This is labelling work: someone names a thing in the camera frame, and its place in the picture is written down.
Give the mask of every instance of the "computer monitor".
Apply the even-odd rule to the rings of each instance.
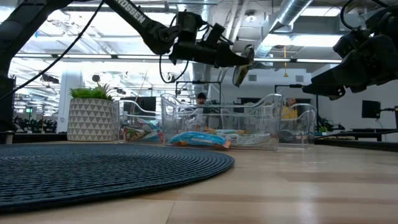
[[[381,103],[378,101],[362,101],[362,118],[380,118]]]

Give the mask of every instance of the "person in yellow shirt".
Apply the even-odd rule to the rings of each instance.
[[[287,99],[287,106],[284,106],[282,110],[282,119],[293,119],[298,117],[296,108],[290,108],[294,104],[296,104],[295,98]]]

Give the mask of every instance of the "clear plastic bin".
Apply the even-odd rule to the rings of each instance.
[[[241,149],[277,150],[282,96],[271,94],[255,105],[184,105],[163,94],[164,144],[181,133],[207,133]]]
[[[284,115],[290,112],[289,110],[296,110],[299,116],[297,118],[284,118]],[[282,113],[279,146],[307,148],[310,138],[314,134],[316,116],[317,109],[306,103],[293,105]]]
[[[161,112],[146,111],[135,101],[119,101],[121,142],[163,143]]]

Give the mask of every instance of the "blue round mat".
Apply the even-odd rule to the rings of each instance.
[[[131,144],[0,146],[0,212],[137,195],[208,179],[234,159]]]

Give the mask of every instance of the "wooden table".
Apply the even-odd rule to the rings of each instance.
[[[394,152],[314,146],[226,153],[235,167],[198,184],[0,223],[398,223]]]

